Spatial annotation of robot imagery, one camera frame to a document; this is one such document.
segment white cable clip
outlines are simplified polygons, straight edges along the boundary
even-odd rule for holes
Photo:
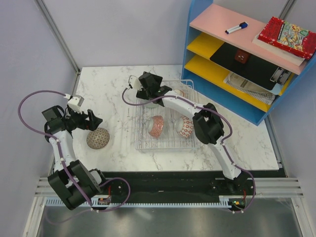
[[[82,114],[81,105],[84,98],[80,95],[74,95],[68,102],[67,105],[76,113]]]
[[[126,85],[127,89],[136,89],[136,90],[141,90],[142,89],[142,85],[138,79],[138,77],[130,75],[127,81],[127,85]]]
[[[127,88],[127,90],[133,89],[133,87],[132,87],[132,85],[130,83],[126,83],[125,84],[125,88]]]
[[[70,97],[71,97],[71,95],[70,95],[70,94],[65,94],[65,96],[64,96],[64,98],[66,98],[67,100],[69,100],[69,99],[70,99]]]

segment yellow shelf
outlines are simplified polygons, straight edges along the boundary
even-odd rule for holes
[[[253,98],[251,95],[248,95],[247,93],[241,92],[230,85],[225,84],[224,79],[227,77],[230,71],[218,66],[216,63],[213,63],[210,60],[195,55],[185,65],[185,68],[264,112],[267,112],[270,108],[270,105],[267,105]]]
[[[202,32],[187,46],[187,49],[209,60],[209,58],[223,45],[223,43],[224,41]]]

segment white wall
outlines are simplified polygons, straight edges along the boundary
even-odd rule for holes
[[[316,225],[316,67],[271,113],[289,176],[297,177]]]
[[[191,0],[44,2],[80,67],[182,64]],[[268,22],[286,0],[214,2]]]
[[[298,0],[286,20],[307,30],[316,32],[315,10],[315,0]]]
[[[287,0],[214,0],[215,4],[258,21],[268,22],[272,16],[278,17]]]
[[[22,235],[35,188],[47,175],[52,148],[20,122],[17,107],[39,89],[71,93],[75,72],[33,0],[2,0],[0,7],[0,236]],[[41,111],[62,101],[37,96],[23,116],[43,129]]]

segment black mount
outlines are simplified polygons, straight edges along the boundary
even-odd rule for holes
[[[265,172],[252,173],[258,174],[257,177],[266,177]],[[251,180],[246,180],[242,186],[232,192],[222,171],[107,171],[103,172],[103,175],[107,178],[123,177],[129,182],[132,192],[127,203],[205,203],[218,202],[219,196],[242,196],[243,190],[248,196],[253,194]],[[104,187],[102,194],[107,194],[109,185],[111,185],[112,202],[124,201],[128,193],[127,185],[121,180],[114,180]]]
[[[95,116],[92,110],[87,110],[88,114],[84,112],[78,114],[68,105],[67,110],[68,115],[65,114],[62,107],[57,105],[42,112],[47,121],[44,126],[45,133],[55,134],[56,132],[67,130],[71,134],[76,128],[94,131],[103,121]]]
[[[203,105],[203,107],[217,112],[215,106],[211,103]],[[224,135],[222,120],[210,111],[201,110],[195,113],[192,120],[196,136],[204,144],[216,144],[217,140]]]
[[[143,100],[155,99],[172,90],[166,85],[160,86],[162,77],[151,73],[144,72],[138,79],[143,88],[142,90],[137,91],[136,97]],[[161,99],[156,100],[153,103],[164,106]]]
[[[95,181],[94,177],[90,173],[93,170],[88,171],[79,160],[70,162],[69,166],[67,166],[67,169],[73,177],[77,177],[78,185],[89,198],[101,193],[99,184]],[[97,169],[94,170],[98,172],[102,182],[104,182],[105,178],[103,174]],[[63,169],[50,175],[48,177],[48,183],[62,200],[62,202],[66,205],[66,207],[70,210],[73,210],[83,204],[85,199],[74,184],[66,187],[69,182],[68,179],[69,177]]]

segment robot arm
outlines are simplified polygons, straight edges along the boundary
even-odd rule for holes
[[[73,149],[72,131],[76,128],[94,131],[102,119],[96,117],[92,110],[85,114],[80,106],[83,98],[74,96],[69,98],[67,103],[68,112],[61,115],[59,106],[53,106],[42,112],[47,120],[44,130],[45,133],[54,135],[57,138],[48,138],[46,140],[53,146],[55,156],[54,173],[48,177],[48,182],[63,203],[73,210],[86,201],[86,198],[80,193],[78,188],[69,183],[69,176],[66,173],[62,161],[65,162],[67,170],[78,179],[77,185],[84,191],[88,198],[92,198],[101,192],[99,184],[105,181],[102,173],[93,169],[88,171],[84,165],[76,159]],[[60,143],[63,157],[61,158],[58,151],[57,142]]]
[[[161,86],[162,77],[144,72],[138,79],[129,79],[129,86],[137,89],[136,97],[153,100],[165,96],[154,103],[174,109],[186,117],[192,119],[197,138],[204,144],[208,144],[220,163],[224,176],[229,180],[236,180],[241,171],[232,164],[228,156],[233,160],[236,155],[225,146],[221,140],[224,137],[223,123],[221,119],[212,112],[199,108],[209,108],[216,111],[212,104],[202,105],[178,95],[168,86]]]
[[[218,124],[213,123],[211,125],[211,128],[207,126],[207,123],[204,119],[205,112],[204,110],[194,108],[193,106],[189,105],[188,103],[184,102],[183,100],[179,98],[183,98],[182,96],[179,96],[176,92],[174,91],[168,91],[165,95],[173,95],[176,96],[177,98],[162,98],[162,102],[165,107],[174,109],[178,111],[179,113],[185,115],[186,117],[190,118],[195,127],[195,133],[197,138],[205,143],[208,144],[208,146],[211,148],[213,153],[215,154],[218,162],[220,163],[222,169],[223,169],[223,174],[226,178],[228,179],[235,179],[237,178],[241,170],[237,169],[234,165],[232,165],[232,162],[229,160],[228,155],[226,151],[224,150],[223,145],[220,141],[223,139],[224,131],[222,130],[223,125],[222,123],[218,122]],[[196,107],[203,107],[202,104],[195,104]],[[215,107],[212,104],[207,105],[209,106],[212,110],[215,110]],[[216,137],[214,134],[211,134],[209,132],[212,132],[212,127],[221,127],[219,129],[221,136]],[[234,159],[236,155],[229,149],[229,147],[226,145],[226,149],[228,150],[230,156]]]

